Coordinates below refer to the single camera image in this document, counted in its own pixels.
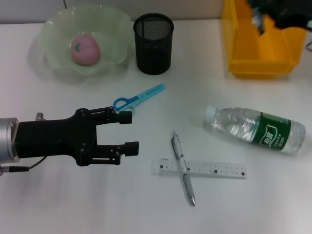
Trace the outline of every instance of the scissor blade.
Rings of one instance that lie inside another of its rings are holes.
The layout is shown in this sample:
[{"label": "scissor blade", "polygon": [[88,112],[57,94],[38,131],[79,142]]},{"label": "scissor blade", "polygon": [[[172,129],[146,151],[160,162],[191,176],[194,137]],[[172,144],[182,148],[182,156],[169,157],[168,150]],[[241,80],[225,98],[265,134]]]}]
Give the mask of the scissor blade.
[{"label": "scissor blade", "polygon": [[158,94],[159,92],[163,91],[165,88],[166,88],[165,84],[159,84],[159,85],[139,94],[137,97],[141,101],[145,101],[145,100],[151,98],[152,96]]}]

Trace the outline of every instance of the silver pen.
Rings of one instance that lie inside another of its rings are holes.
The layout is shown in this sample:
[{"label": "silver pen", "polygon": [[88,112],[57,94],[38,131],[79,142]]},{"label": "silver pen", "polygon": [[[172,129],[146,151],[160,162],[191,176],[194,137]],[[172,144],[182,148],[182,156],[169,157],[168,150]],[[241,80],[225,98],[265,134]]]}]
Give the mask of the silver pen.
[{"label": "silver pen", "polygon": [[176,134],[175,131],[172,132],[171,144],[175,153],[175,157],[178,160],[179,165],[180,165],[180,170],[181,170],[187,197],[190,203],[193,206],[195,206],[195,194],[194,194],[193,187],[191,184],[190,175],[188,174],[185,158],[184,158],[180,140],[179,140],[179,136]]}]

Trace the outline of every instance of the water bottle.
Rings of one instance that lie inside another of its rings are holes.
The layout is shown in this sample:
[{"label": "water bottle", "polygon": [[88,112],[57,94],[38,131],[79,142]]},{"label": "water bottle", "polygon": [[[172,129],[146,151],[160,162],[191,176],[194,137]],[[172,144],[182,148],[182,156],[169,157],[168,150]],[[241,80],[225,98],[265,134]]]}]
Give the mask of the water bottle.
[{"label": "water bottle", "polygon": [[242,141],[295,154],[305,139],[306,128],[299,122],[247,108],[219,110],[209,106],[204,125]]}]

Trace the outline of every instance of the clear plastic ruler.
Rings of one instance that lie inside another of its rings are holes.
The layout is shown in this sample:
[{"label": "clear plastic ruler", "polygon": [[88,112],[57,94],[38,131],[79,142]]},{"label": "clear plastic ruler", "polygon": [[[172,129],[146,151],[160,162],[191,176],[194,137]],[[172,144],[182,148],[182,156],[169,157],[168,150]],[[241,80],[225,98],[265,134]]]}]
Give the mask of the clear plastic ruler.
[{"label": "clear plastic ruler", "polygon": [[[246,179],[246,167],[244,164],[186,161],[187,170],[191,176],[203,176],[213,178]],[[180,174],[180,168],[176,160],[157,159],[152,161],[153,174]]]}]

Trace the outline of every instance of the white table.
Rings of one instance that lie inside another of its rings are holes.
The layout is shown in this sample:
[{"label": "white table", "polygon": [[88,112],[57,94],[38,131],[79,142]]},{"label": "white table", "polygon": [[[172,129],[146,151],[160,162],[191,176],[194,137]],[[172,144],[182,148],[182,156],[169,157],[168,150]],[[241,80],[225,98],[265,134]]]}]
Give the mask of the white table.
[{"label": "white table", "polygon": [[[42,24],[0,25],[0,117],[70,117],[78,108],[112,105],[161,82],[131,125],[97,129],[99,144],[139,141],[139,156],[119,166],[78,167],[47,158],[28,173],[0,177],[1,233],[310,234],[312,221],[312,53],[280,81],[235,79],[226,71],[218,20],[176,21],[172,65],[160,76],[137,69],[135,55],[104,77],[60,78],[34,43]],[[296,156],[224,141],[196,121],[206,106],[248,107],[302,122],[308,139]],[[189,160],[243,163],[247,180],[192,178],[196,206],[177,176],[151,174],[153,158],[173,158],[170,132]],[[31,165],[38,159],[23,159]]]}]

